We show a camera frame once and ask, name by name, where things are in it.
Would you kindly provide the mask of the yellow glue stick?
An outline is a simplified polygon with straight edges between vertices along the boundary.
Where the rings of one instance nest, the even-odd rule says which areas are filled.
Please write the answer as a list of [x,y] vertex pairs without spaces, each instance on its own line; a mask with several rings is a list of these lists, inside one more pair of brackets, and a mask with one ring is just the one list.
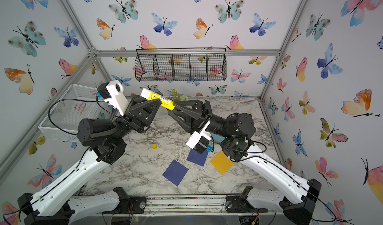
[[161,106],[173,111],[175,109],[174,102],[167,97],[160,95],[156,92],[153,92],[147,88],[143,88],[141,92],[141,97],[151,101],[151,100],[160,100]]

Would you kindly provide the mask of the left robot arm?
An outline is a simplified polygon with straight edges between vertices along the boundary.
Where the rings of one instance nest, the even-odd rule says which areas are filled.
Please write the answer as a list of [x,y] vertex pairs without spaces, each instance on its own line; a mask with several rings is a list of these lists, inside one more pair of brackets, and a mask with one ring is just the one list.
[[51,184],[34,194],[18,198],[19,209],[3,214],[2,225],[19,222],[26,215],[26,225],[68,225],[102,212],[132,211],[132,202],[122,187],[98,196],[74,199],[72,196],[99,172],[114,164],[124,153],[123,140],[128,133],[143,133],[161,107],[160,99],[134,97],[124,115],[114,122],[107,119],[83,119],[77,136],[87,150],[70,169]]

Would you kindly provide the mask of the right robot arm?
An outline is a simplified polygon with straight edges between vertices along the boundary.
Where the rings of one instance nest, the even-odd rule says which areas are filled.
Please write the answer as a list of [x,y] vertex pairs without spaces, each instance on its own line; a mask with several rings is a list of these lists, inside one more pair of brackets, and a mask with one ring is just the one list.
[[265,208],[283,215],[296,225],[308,225],[322,185],[307,180],[277,163],[252,139],[256,132],[251,114],[232,113],[226,118],[213,114],[209,101],[176,101],[170,115],[190,134],[186,145],[202,154],[213,144],[221,147],[224,157],[243,164],[271,183],[274,191],[261,191],[252,186],[244,191],[244,199],[253,208]]

